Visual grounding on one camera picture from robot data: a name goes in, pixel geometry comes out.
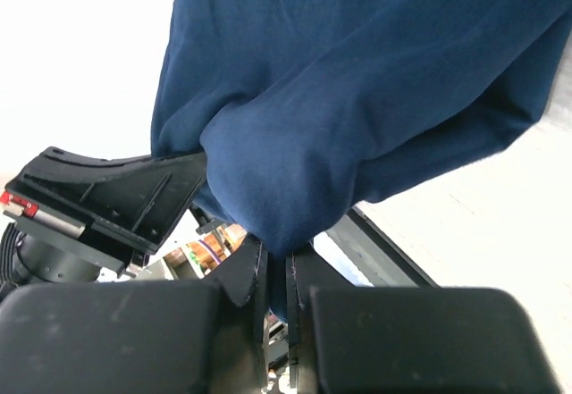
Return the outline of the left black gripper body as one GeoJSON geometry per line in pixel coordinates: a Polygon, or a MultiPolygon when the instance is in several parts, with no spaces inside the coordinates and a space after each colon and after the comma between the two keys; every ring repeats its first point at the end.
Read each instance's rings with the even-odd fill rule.
{"type": "Polygon", "coordinates": [[[91,212],[6,205],[3,279],[15,286],[96,282],[103,270],[136,277],[147,265],[145,242],[115,220],[91,212]]]}

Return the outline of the dark blue t shirt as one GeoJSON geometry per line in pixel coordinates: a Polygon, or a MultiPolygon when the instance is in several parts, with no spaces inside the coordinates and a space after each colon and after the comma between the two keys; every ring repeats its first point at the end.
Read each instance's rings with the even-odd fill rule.
{"type": "Polygon", "coordinates": [[[174,0],[155,157],[202,151],[197,206],[286,258],[354,204],[506,149],[543,115],[571,0],[174,0]]]}

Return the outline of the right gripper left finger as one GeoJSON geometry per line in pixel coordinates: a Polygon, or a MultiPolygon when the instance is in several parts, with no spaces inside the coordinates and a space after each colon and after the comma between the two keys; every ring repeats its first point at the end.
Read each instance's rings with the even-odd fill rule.
{"type": "Polygon", "coordinates": [[[220,289],[209,358],[210,390],[267,385],[267,253],[248,235],[207,281],[220,289]]]}

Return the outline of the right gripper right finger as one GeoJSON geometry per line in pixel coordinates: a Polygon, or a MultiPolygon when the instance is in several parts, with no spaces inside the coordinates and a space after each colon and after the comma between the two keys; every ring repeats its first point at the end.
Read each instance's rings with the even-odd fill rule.
{"type": "Polygon", "coordinates": [[[306,245],[286,260],[290,385],[297,390],[358,387],[358,291],[306,245]]]}

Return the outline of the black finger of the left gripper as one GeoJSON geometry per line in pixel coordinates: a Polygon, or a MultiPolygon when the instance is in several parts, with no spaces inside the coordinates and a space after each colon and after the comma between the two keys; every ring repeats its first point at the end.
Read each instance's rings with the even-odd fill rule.
{"type": "Polygon", "coordinates": [[[206,155],[106,160],[49,147],[4,189],[4,209],[52,214],[84,242],[153,255],[189,209],[206,178],[206,155]]]}

